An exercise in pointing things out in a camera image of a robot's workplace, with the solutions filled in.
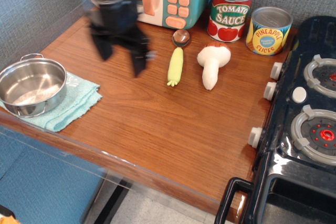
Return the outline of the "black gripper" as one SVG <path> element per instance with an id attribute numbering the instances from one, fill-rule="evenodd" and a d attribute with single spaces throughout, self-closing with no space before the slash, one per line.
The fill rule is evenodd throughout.
<path id="1" fill-rule="evenodd" d="M 114 44 L 131 50 L 134 76 L 138 77 L 156 54 L 148 49 L 149 39 L 137 26 L 137 0 L 97 0 L 97 3 L 99 9 L 90 11 L 88 17 L 100 57 L 108 60 Z"/>

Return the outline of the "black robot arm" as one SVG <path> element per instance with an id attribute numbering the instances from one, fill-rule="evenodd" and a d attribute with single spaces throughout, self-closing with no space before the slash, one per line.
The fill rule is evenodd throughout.
<path id="1" fill-rule="evenodd" d="M 1 67 L 43 50 L 82 15 L 103 59 L 120 45 L 130 51 L 135 74 L 146 68 L 154 53 L 137 26 L 136 0 L 1 0 Z"/>

